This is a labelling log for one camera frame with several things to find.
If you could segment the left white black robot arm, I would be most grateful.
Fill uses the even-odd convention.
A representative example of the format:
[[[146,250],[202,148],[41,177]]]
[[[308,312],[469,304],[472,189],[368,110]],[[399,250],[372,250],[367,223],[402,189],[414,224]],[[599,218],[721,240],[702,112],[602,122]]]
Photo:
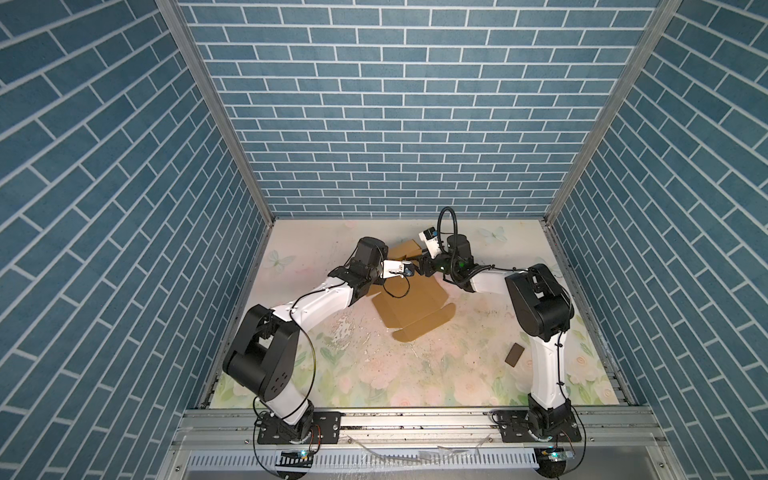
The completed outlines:
[[[387,258],[387,245],[361,238],[350,258],[309,292],[275,307],[248,309],[223,359],[223,372],[293,427],[309,415],[310,400],[292,382],[299,340],[389,278],[414,274],[410,261]]]

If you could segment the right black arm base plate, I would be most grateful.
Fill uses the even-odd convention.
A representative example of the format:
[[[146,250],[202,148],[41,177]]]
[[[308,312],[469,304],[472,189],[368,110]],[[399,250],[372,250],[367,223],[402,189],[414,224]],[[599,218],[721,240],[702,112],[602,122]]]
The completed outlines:
[[[576,443],[582,440],[580,425],[570,411],[549,414],[528,409],[498,409],[488,416],[504,443]]]

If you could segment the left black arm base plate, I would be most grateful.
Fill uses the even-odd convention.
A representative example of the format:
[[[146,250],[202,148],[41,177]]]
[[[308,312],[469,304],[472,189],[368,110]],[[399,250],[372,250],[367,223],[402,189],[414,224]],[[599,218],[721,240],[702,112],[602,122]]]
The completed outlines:
[[[339,411],[309,411],[294,425],[278,415],[264,411],[256,423],[256,443],[259,445],[304,444],[314,435],[313,443],[337,444],[343,414]]]

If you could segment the brown cardboard box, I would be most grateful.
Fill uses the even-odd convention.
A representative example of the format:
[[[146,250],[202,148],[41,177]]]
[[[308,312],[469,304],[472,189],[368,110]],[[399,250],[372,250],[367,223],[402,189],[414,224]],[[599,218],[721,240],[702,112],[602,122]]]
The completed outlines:
[[[456,314],[456,305],[448,302],[448,292],[434,276],[392,277],[373,285],[368,297],[384,326],[393,329],[393,339],[401,343],[413,342]]]

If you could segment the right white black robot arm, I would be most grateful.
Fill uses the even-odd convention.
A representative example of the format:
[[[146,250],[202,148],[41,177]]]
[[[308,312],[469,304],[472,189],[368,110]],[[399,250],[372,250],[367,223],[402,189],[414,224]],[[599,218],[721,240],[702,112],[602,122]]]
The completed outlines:
[[[517,269],[480,265],[463,234],[443,239],[429,228],[419,234],[425,249],[419,271],[444,280],[469,293],[506,294],[522,330],[530,337],[533,382],[528,394],[527,421],[535,437],[548,439],[573,422],[571,401],[565,386],[565,343],[574,317],[567,290],[547,265]]]

